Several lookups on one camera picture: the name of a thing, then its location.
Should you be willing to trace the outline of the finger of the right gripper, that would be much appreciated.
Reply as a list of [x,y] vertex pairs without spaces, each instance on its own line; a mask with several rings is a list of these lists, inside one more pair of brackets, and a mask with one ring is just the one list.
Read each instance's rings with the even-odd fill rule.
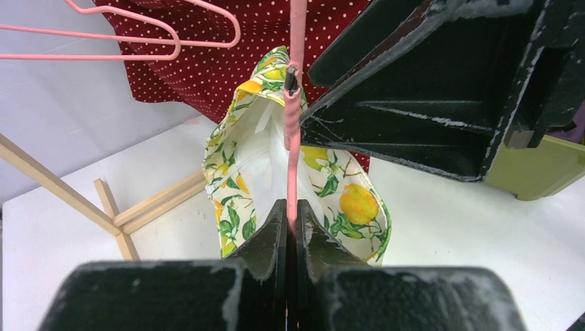
[[308,146],[346,149],[463,182],[485,179],[514,117],[536,1],[431,1],[420,88],[328,90],[301,116]]
[[405,39],[418,36],[431,1],[372,1],[318,56],[310,82],[334,88],[354,81],[358,88],[420,88],[426,54]]

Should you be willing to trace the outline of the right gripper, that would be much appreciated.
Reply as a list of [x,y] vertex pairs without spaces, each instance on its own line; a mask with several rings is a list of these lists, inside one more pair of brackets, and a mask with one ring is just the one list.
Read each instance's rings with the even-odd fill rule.
[[584,100],[584,2],[536,1],[533,11],[507,148],[536,148],[548,132],[575,128]]

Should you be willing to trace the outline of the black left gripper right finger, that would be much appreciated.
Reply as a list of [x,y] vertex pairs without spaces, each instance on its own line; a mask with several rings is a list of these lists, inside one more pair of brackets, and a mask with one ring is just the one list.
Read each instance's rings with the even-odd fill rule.
[[297,203],[296,226],[299,262],[311,283],[317,283],[328,270],[366,266],[324,229],[308,200]]

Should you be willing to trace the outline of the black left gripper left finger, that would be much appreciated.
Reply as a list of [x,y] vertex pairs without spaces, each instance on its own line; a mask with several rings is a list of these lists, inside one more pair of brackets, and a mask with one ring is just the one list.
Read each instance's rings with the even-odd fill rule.
[[286,271],[287,232],[286,200],[278,199],[262,226],[228,258],[244,262],[252,278],[259,283],[270,279],[282,283]]

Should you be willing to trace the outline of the lemon print skirt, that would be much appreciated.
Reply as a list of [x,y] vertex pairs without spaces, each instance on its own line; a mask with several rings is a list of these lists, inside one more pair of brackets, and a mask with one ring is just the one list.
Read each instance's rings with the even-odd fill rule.
[[[274,202],[287,195],[284,91],[289,56],[270,50],[234,92],[227,113],[205,144],[206,192],[215,207],[220,253],[232,254],[260,229]],[[345,150],[303,146],[297,196],[352,254],[383,260],[391,219],[358,160]]]

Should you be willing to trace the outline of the purple pleated skirt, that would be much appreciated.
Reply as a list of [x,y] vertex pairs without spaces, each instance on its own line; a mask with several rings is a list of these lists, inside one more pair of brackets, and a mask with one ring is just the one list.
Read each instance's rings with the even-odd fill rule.
[[578,112],[570,124],[550,130],[547,135],[572,143],[582,143],[584,139],[584,112]]

